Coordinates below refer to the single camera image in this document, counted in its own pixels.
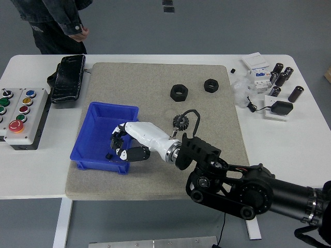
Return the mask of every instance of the denim jacket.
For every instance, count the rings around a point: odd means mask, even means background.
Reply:
[[[89,6],[93,0],[11,0],[28,22],[56,21],[66,35],[82,32],[78,10]]]

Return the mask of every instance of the table leg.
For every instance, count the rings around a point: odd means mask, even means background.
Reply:
[[[58,214],[53,248],[65,248],[67,243],[68,228],[70,223],[72,200],[62,198],[60,212]]]
[[[262,239],[257,217],[251,221],[246,221],[246,225],[249,239]]]

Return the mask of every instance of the black hex nut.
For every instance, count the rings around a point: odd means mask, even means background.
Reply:
[[[188,88],[183,84],[175,84],[170,91],[170,97],[175,102],[184,102],[188,95]]]
[[[214,93],[218,90],[218,82],[215,79],[208,79],[204,83],[205,90]]]

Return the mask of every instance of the white robotic hand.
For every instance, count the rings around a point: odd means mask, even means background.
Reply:
[[[121,136],[129,134],[144,147],[122,149]],[[171,138],[151,122],[126,122],[118,125],[112,133],[111,148],[125,161],[134,162],[146,160],[151,151],[157,151],[167,163],[174,164],[181,142]]]

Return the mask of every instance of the gear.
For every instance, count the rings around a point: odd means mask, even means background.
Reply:
[[[176,126],[176,122],[178,121],[178,119],[180,118],[180,116],[181,115],[176,115],[175,117],[174,117],[174,120],[173,120],[173,122],[172,122],[172,125],[173,125],[173,127],[175,127]],[[188,118],[186,117],[186,116],[184,116],[183,118],[182,118],[182,120],[179,122],[179,131],[184,131],[184,130],[186,130],[187,128],[188,128],[188,122],[189,122],[189,120],[188,120]]]

